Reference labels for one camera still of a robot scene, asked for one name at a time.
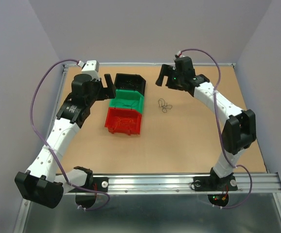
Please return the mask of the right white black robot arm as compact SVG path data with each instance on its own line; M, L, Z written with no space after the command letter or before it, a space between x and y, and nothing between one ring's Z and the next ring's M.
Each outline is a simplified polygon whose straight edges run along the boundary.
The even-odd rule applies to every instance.
M255 113L234 105L205 75L197 75L190 57L176 58L173 66L163 64L156 85L162 86L165 77L169 89L188 92L215 114L218 126L223 126L218 130L222 153L211 170L213 175L209 176L210 187L220 189L233 173L240 156L256 140Z

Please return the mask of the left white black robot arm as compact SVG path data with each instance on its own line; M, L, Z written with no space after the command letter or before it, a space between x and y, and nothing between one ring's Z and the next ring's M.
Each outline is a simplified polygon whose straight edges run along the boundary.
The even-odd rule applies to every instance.
M98 190L90 169L76 166L66 173L60 163L70 142L82 128L96 101L115 98L115 86L109 74L104 75L107 86L89 74L74 76L71 92L57 112L52 131L43 139L43 147L25 172L18 172L15 183L26 200L55 208L64 194L78 189L107 196Z

